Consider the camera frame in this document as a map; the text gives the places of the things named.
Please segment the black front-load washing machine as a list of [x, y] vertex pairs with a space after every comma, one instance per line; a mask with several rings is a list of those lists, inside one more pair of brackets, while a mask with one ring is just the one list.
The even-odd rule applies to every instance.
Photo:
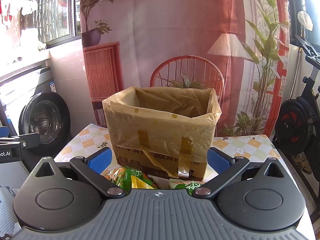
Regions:
[[31, 151], [56, 156], [71, 129], [68, 106], [57, 93], [50, 67], [32, 67], [1, 77], [1, 124], [10, 135], [37, 133], [39, 146]]

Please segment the black exercise bike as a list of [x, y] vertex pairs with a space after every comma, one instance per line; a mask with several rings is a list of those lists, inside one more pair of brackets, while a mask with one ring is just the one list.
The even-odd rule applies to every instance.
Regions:
[[313, 66], [309, 77], [303, 77], [305, 84], [301, 96], [282, 103], [275, 125], [274, 145], [289, 159], [304, 153], [311, 172], [319, 180], [319, 93], [313, 93], [313, 86], [319, 72], [319, 54], [314, 46], [296, 35], [299, 48], [305, 53], [305, 60]]

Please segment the green chip bag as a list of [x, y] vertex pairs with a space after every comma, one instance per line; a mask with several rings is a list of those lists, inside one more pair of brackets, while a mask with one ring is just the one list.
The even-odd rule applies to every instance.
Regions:
[[123, 189], [125, 191], [125, 193], [129, 193], [132, 190], [131, 189], [131, 176], [136, 176], [138, 178], [146, 177], [146, 178], [151, 179], [156, 184], [156, 182], [152, 178], [150, 178], [147, 174], [143, 173], [140, 170], [130, 168], [127, 166], [115, 168], [114, 170], [103, 174], [103, 176], [107, 180], [111, 181], [112, 183], [116, 184], [118, 187]]

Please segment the yellow chip bag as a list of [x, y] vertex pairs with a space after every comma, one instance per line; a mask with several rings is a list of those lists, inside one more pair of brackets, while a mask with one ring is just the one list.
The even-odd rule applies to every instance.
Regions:
[[157, 189], [157, 185], [149, 178], [131, 176], [131, 189]]

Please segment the cardboard box with plastic liner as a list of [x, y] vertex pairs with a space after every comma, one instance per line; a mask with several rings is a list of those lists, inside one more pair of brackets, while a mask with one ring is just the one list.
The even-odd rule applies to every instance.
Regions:
[[117, 163], [202, 180], [221, 108], [214, 89], [129, 87], [103, 100]]

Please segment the small green mooncake packet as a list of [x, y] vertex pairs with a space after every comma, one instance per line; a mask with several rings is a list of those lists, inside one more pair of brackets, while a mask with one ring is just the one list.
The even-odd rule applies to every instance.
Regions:
[[181, 180], [181, 179], [172, 179], [169, 180], [169, 186], [171, 189], [186, 189], [186, 191], [192, 195], [193, 191], [202, 186], [204, 182], [194, 181], [194, 180]]

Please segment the window with metal grille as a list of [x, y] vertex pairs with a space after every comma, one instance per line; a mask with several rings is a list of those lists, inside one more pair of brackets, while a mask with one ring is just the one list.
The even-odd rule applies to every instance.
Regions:
[[48, 47], [77, 39], [80, 0], [1, 0], [1, 32], [15, 42], [35, 38]]

